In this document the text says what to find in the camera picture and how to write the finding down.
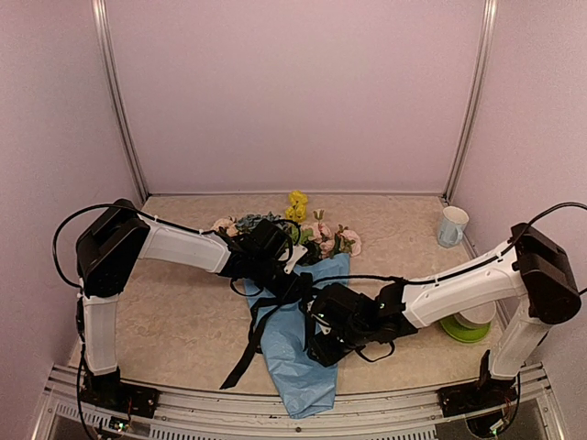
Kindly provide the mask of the blue wrapping paper sheet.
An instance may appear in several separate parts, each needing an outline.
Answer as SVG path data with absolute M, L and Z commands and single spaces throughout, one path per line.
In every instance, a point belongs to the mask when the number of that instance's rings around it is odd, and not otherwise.
M 350 257 L 338 254 L 293 272 L 310 273 L 315 280 L 349 275 Z M 305 316 L 298 303 L 286 305 L 267 323 L 260 349 L 288 415 L 303 419 L 334 407 L 338 366 L 323 367 L 305 350 Z

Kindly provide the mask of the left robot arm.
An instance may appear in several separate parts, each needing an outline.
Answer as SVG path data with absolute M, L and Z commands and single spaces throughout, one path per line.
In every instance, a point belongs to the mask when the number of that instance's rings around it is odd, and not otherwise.
M 249 280 L 249 342 L 222 389 L 235 387 L 260 352 L 270 318 L 285 305 L 309 298 L 313 279 L 294 273 L 306 252 L 284 229 L 286 220 L 262 218 L 250 231 L 193 229 L 137 209 L 127 199 L 102 203 L 102 214 L 79 236 L 75 251 L 79 280 L 77 326 L 82 342 L 79 402 L 120 413 L 152 417 L 160 393 L 121 379 L 116 352 L 117 304 L 147 260 L 215 274 L 235 283 Z

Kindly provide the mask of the light blue ceramic mug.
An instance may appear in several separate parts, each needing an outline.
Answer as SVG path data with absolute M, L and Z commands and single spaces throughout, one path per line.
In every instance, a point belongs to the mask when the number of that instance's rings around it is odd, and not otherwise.
M 442 218 L 437 231 L 437 242 L 444 248 L 457 246 L 464 237 L 469 223 L 468 214 L 456 206 L 447 206 L 442 211 Z

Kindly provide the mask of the black ribbon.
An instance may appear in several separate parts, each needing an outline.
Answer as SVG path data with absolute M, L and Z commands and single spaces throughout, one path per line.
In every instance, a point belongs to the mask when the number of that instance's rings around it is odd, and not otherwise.
M 235 387 L 245 374 L 254 356 L 260 348 L 260 341 L 267 323 L 272 316 L 286 305 L 296 304 L 309 299 L 312 293 L 313 276 L 303 272 L 285 274 L 269 286 L 272 297 L 259 298 L 250 308 L 251 322 L 248 333 L 248 344 L 236 366 L 228 374 L 220 386 L 221 390 Z

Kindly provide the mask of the blue fake rose bunch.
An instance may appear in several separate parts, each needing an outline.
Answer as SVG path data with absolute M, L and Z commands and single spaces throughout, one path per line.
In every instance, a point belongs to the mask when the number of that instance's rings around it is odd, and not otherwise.
M 235 228 L 239 235 L 246 234 L 251 232 L 262 220 L 268 220 L 273 223 L 282 220 L 282 217 L 272 212 L 267 214 L 246 214 L 235 222 Z

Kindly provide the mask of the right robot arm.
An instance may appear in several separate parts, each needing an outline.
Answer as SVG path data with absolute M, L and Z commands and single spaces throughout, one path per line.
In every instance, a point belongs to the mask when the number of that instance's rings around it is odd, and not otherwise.
M 479 378 L 437 392 L 446 417 L 496 407 L 518 397 L 516 376 L 549 329 L 581 309 L 566 252 L 528 224 L 513 226 L 510 240 L 453 271 L 395 280 L 375 298 L 329 282 L 307 308 L 323 329 L 309 339 L 308 356 L 329 367 L 371 342 L 392 345 L 443 318 L 505 298 L 516 298 L 518 308 L 483 354 Z

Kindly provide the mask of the yellow fake flower stem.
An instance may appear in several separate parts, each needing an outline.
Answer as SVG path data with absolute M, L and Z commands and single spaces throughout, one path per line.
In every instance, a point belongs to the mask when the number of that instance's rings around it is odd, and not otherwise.
M 285 218 L 302 224 L 306 220 L 308 197 L 301 191 L 292 191 L 288 194 L 290 206 L 285 210 Z

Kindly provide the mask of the pink fake rose bunch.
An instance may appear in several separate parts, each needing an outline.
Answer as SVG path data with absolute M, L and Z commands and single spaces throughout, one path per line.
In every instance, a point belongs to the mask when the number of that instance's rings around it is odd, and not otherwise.
M 301 227 L 300 244 L 307 249 L 306 255 L 312 262 L 332 259 L 338 254 L 357 257 L 362 251 L 362 240 L 357 232 L 345 225 L 330 227 L 324 209 L 313 212 L 314 221 Z

